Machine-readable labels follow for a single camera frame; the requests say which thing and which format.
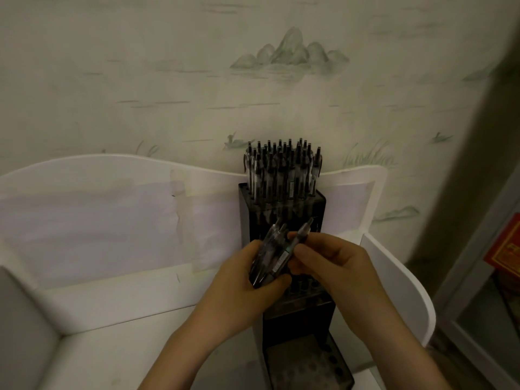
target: hand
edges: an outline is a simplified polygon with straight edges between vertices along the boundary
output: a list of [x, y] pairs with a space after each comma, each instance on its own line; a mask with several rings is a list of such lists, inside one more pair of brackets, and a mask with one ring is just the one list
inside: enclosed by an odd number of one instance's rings
[[366, 250], [354, 243], [311, 232], [305, 244], [296, 245], [288, 266], [292, 274], [312, 275], [325, 287], [362, 341], [382, 320], [400, 320]]
[[267, 286], [253, 288], [249, 271], [260, 245], [253, 241], [222, 264], [189, 319], [205, 327], [214, 347], [249, 328], [291, 284], [291, 276], [285, 274]]

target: bundle of pens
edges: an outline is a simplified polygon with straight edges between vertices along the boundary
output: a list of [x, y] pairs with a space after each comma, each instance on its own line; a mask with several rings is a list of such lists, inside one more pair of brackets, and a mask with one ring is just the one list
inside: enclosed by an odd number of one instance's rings
[[296, 148], [280, 139], [278, 145], [268, 141], [251, 142], [244, 154], [244, 172], [248, 190], [255, 205], [305, 199], [316, 195], [316, 180], [321, 171], [321, 148], [313, 153], [311, 144], [300, 138]]
[[287, 224], [282, 224], [281, 219], [271, 226], [262, 246], [258, 249], [249, 274], [249, 280], [254, 288], [271, 283], [282, 273], [296, 245], [304, 242], [309, 235], [312, 222], [313, 218], [310, 218], [303, 224], [291, 241], [287, 240]]

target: left hand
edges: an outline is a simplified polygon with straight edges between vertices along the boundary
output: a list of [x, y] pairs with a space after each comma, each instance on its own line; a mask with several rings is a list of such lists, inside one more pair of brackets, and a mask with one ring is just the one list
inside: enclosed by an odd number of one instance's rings
[[291, 284], [291, 276], [285, 274], [267, 286], [253, 288], [249, 271], [261, 244], [250, 242], [221, 265], [189, 319], [205, 329], [214, 347], [249, 328]]

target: painted wall mural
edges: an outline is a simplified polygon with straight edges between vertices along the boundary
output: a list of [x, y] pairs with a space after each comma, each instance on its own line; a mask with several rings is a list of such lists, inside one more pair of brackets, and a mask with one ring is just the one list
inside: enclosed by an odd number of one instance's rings
[[87, 153], [241, 172], [305, 136], [389, 177], [371, 232], [406, 261], [520, 0], [3, 0], [0, 174]]

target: right hand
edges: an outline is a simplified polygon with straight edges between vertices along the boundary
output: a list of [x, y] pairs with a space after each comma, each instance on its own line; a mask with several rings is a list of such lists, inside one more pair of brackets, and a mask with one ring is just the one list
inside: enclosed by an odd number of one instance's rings
[[382, 322], [400, 321], [367, 251], [359, 245], [311, 232], [305, 244], [296, 245], [288, 266], [292, 274], [312, 275], [325, 287], [348, 327], [362, 341]]

